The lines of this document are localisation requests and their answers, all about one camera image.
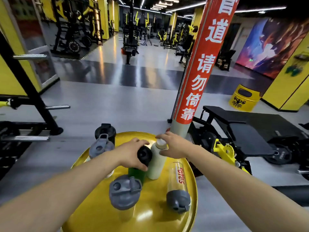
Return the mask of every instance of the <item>white bottle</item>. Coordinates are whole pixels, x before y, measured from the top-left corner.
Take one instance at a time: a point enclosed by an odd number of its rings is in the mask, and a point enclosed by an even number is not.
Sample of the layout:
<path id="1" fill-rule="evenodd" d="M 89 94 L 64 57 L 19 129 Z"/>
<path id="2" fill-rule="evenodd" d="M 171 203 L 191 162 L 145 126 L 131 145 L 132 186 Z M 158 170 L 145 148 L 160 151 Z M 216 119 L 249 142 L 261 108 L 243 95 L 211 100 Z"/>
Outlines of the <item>white bottle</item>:
<path id="1" fill-rule="evenodd" d="M 157 142 L 152 144 L 150 150 L 152 152 L 152 159 L 148 166 L 147 176 L 152 179 L 158 179 L 161 175 L 165 164 L 166 157 L 160 155 L 161 150 L 167 150 L 167 144 L 163 139 L 157 139 Z"/>

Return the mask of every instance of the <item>forearm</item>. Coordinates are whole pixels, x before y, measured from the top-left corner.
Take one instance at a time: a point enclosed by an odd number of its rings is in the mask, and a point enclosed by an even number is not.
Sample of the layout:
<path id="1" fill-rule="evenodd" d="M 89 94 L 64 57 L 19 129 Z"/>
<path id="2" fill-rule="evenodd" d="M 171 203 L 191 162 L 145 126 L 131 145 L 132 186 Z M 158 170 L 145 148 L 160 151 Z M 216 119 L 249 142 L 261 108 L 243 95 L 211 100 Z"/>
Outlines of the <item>forearm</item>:
<path id="1" fill-rule="evenodd" d="M 106 152 L 20 195 L 0 208 L 3 231 L 56 231 L 117 163 Z"/>
<path id="2" fill-rule="evenodd" d="M 191 161 L 252 231 L 308 231 L 309 212 L 248 173 L 194 146 Z"/>

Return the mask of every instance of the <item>black ceiling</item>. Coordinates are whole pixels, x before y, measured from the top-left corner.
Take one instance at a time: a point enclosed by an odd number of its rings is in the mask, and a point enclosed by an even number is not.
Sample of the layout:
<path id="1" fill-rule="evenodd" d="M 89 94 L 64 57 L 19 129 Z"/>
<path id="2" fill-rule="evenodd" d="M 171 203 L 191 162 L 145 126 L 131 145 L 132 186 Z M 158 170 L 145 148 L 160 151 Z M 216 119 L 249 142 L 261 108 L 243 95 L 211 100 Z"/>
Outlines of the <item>black ceiling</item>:
<path id="1" fill-rule="evenodd" d="M 129 0 L 122 0 L 125 3 L 129 3 Z M 145 0 L 143 7 L 149 9 L 154 4 L 158 4 L 160 0 Z M 194 3 L 202 2 L 205 0 L 179 0 L 179 3 L 174 3 L 171 9 L 175 9 L 182 6 L 191 5 Z M 142 0 L 134 0 L 134 6 L 140 7 Z M 307 18 L 309 17 L 309 0 L 240 0 L 237 9 L 247 10 L 258 7 L 275 7 L 275 6 L 287 6 L 285 10 L 273 10 L 267 11 L 265 14 L 259 14 L 258 12 L 252 13 L 237 13 L 239 16 L 244 17 L 278 17 L 278 18 Z M 194 8 L 177 11 L 179 15 L 189 15 L 194 13 Z"/>

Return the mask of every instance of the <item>dumbbell rack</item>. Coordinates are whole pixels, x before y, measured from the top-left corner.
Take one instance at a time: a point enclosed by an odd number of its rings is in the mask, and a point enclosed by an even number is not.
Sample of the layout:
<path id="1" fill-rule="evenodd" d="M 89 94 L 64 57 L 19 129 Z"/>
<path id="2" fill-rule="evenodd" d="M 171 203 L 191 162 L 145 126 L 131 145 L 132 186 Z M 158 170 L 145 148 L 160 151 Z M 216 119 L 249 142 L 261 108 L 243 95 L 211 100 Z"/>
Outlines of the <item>dumbbell rack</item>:
<path id="1" fill-rule="evenodd" d="M 0 144 L 2 143 L 18 143 L 13 145 L 14 149 L 10 150 L 0 149 L 0 161 L 6 160 L 8 166 L 0 164 L 0 179 L 4 176 L 2 173 L 2 167 L 6 168 L 5 173 L 12 167 L 13 163 L 23 154 L 23 152 L 30 146 L 32 142 L 36 141 L 48 141 L 49 137 L 38 136 L 43 130 L 49 131 L 50 135 L 59 135 L 63 132 L 63 128 L 59 127 L 49 110 L 56 109 L 69 109 L 69 105 L 60 106 L 46 106 L 41 99 L 36 88 L 32 84 L 28 75 L 24 71 L 23 67 L 19 63 L 19 60 L 44 60 L 47 55 L 15 55 L 10 44 L 0 31 L 0 55 L 6 62 L 14 74 L 17 81 L 20 83 L 27 96 L 11 96 L 11 95 L 0 95 L 0 101 L 10 102 L 10 106 L 13 109 L 17 109 L 20 105 L 34 105 L 45 122 L 0 122 Z M 5 129 L 17 130 L 17 132 L 7 132 Z M 27 136 L 19 136 L 19 130 L 30 130 Z"/>

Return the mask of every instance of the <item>hand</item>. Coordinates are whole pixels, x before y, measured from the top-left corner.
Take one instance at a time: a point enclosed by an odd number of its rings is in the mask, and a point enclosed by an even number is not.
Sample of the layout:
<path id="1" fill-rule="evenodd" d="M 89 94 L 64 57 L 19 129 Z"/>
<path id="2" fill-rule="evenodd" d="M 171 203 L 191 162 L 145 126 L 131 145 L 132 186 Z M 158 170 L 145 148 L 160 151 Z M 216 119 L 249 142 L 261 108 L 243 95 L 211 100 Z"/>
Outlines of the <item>hand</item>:
<path id="1" fill-rule="evenodd" d="M 168 150 L 160 151 L 160 155 L 174 159 L 187 158 L 196 147 L 193 143 L 172 132 L 157 135 L 156 138 L 161 138 L 168 144 Z"/>
<path id="2" fill-rule="evenodd" d="M 111 152 L 117 159 L 118 165 L 126 168 L 138 168 L 142 171 L 147 171 L 147 166 L 142 164 L 137 158 L 137 151 L 143 145 L 149 145 L 149 142 L 133 138 L 131 141 L 121 144 Z"/>

